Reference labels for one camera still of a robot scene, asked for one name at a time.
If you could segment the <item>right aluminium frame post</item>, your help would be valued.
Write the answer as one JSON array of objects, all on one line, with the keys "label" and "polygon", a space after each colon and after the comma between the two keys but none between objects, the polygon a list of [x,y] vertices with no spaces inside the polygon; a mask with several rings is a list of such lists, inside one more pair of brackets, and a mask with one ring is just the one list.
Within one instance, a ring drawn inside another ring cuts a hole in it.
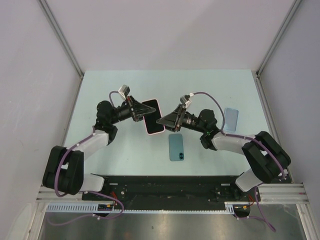
[{"label": "right aluminium frame post", "polygon": [[280,41],[282,40],[283,36],[285,35],[286,31],[288,30],[293,18],[295,17],[296,13],[298,12],[300,6],[302,5],[303,0],[294,0],[292,5],[290,6],[287,14],[284,17],[278,31],[276,32],[275,37],[273,38],[271,45],[269,46],[266,54],[264,55],[259,67],[255,71],[255,74],[259,77],[265,67],[267,66],[269,60],[271,59],[274,51],[276,50],[277,46],[279,45]]}]

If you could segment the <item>aluminium frame post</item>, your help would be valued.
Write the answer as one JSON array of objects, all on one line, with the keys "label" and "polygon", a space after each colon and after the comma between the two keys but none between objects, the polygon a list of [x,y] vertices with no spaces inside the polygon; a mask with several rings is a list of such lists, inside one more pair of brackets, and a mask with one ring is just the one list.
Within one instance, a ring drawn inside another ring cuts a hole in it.
[{"label": "aluminium frame post", "polygon": [[279,45],[280,41],[282,40],[283,36],[285,35],[286,31],[288,30],[293,18],[295,17],[296,13],[298,12],[300,6],[302,5],[303,0],[294,0],[292,5],[290,6],[287,14],[284,17],[278,31],[276,32],[275,37],[273,38],[271,45],[269,46],[266,54],[264,55],[259,67],[255,71],[255,74],[259,77],[265,67],[267,66],[269,60],[271,59],[274,51],[276,50],[277,46]]},{"label": "aluminium frame post", "polygon": [[63,30],[57,21],[57,18],[55,17],[50,5],[46,0],[37,0],[37,3],[40,6],[40,9],[42,10],[45,18],[47,19],[51,29],[53,30],[57,40],[59,41],[63,51],[65,52],[67,58],[71,62],[71,65],[73,66],[74,70],[76,71],[77,75],[83,79],[84,77],[84,71],[81,69],[81,66],[65,36],[63,33]]}]

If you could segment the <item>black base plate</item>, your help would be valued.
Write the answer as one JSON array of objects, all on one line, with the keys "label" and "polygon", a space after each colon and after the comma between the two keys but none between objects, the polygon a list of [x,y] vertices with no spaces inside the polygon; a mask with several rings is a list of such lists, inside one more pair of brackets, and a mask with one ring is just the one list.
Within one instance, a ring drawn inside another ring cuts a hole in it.
[{"label": "black base plate", "polygon": [[248,202],[258,197],[253,188],[241,191],[235,176],[121,176],[105,175],[101,194],[116,196],[124,207],[191,206]]}]

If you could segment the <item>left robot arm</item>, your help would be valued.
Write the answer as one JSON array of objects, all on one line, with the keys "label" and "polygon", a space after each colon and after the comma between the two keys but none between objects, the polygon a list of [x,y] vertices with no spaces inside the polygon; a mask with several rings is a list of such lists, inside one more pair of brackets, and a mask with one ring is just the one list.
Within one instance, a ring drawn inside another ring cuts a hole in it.
[{"label": "left robot arm", "polygon": [[53,189],[58,197],[91,191],[98,199],[107,199],[111,188],[104,184],[102,176],[85,174],[85,160],[113,142],[118,132],[116,123],[127,119],[139,122],[145,115],[156,111],[132,96],[126,97],[119,107],[104,100],[98,103],[96,109],[96,122],[89,136],[71,147],[56,145],[50,151],[42,184]]}]

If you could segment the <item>light blue phone case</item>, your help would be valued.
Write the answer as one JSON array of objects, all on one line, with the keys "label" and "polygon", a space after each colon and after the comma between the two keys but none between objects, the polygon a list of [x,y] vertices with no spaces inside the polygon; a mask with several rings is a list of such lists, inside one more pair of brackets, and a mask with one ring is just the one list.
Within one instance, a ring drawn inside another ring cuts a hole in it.
[{"label": "light blue phone case", "polygon": [[237,130],[239,111],[233,108],[225,108],[224,110],[224,127],[223,130],[230,133],[235,133]]}]

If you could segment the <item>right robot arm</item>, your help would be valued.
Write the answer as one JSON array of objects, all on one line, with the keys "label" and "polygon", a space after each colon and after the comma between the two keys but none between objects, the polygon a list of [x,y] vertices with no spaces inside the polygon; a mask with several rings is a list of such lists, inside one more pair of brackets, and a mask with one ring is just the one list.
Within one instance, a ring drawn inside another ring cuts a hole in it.
[{"label": "right robot arm", "polygon": [[156,122],[171,132],[186,128],[202,133],[200,142],[205,149],[245,156],[250,169],[239,175],[230,188],[231,196],[237,201],[242,201],[249,190],[258,185],[270,184],[279,176],[284,178],[284,170],[291,164],[289,155],[268,132],[261,131],[253,136],[223,133],[210,109],[203,109],[195,116],[180,104]]}]

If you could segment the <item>left aluminium frame post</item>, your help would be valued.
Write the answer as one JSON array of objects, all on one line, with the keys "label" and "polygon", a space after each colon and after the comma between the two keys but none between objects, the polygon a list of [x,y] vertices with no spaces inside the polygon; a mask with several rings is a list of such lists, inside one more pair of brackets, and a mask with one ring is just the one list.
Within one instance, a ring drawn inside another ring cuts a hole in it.
[{"label": "left aluminium frame post", "polygon": [[65,36],[63,33],[63,30],[57,21],[57,18],[55,17],[50,5],[46,0],[37,0],[37,3],[40,6],[40,9],[42,10],[45,18],[47,19],[51,29],[53,30],[57,40],[59,41],[63,51],[65,52],[67,58],[71,62],[71,65],[73,66],[74,70],[76,71],[77,75],[83,79],[84,77],[84,71],[81,69],[81,66]]}]

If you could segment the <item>green phone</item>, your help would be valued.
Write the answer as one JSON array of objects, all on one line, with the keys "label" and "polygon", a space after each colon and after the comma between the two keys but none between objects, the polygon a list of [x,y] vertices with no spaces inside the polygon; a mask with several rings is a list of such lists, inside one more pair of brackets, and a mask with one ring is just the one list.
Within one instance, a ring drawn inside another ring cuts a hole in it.
[{"label": "green phone", "polygon": [[185,159],[183,136],[181,134],[170,134],[168,136],[168,144],[170,161],[183,161]]}]

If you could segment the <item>aluminium cross rail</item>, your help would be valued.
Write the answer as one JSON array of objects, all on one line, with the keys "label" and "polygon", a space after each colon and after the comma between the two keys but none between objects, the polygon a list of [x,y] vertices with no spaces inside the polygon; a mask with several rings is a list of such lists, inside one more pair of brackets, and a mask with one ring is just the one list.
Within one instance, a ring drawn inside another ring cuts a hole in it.
[{"label": "aluminium cross rail", "polygon": [[[258,187],[262,204],[309,204],[309,199],[302,183],[262,184]],[[40,187],[37,201],[40,202],[80,202],[82,195],[57,197],[54,190]]]}]

